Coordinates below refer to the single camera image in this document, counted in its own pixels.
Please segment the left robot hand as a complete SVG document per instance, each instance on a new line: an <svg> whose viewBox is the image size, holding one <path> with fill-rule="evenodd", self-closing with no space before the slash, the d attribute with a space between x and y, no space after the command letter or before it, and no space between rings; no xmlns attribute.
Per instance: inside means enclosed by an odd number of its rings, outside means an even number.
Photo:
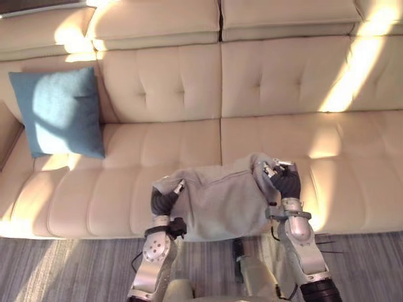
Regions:
<svg viewBox="0 0 403 302"><path fill-rule="evenodd" d="M151 213L154 216L170 216L184 187L184 179L171 192L166 194L161 193L156 187L152 187L150 200Z"/></svg>

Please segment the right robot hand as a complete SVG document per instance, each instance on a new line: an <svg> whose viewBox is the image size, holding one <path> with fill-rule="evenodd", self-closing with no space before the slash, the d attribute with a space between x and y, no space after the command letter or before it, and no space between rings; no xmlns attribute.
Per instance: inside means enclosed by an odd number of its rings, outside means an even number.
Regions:
<svg viewBox="0 0 403 302"><path fill-rule="evenodd" d="M270 166L267 161L263 161L262 166L266 189L275 189L281 199L300 199L301 182L295 162L274 161L274 165Z"/></svg>

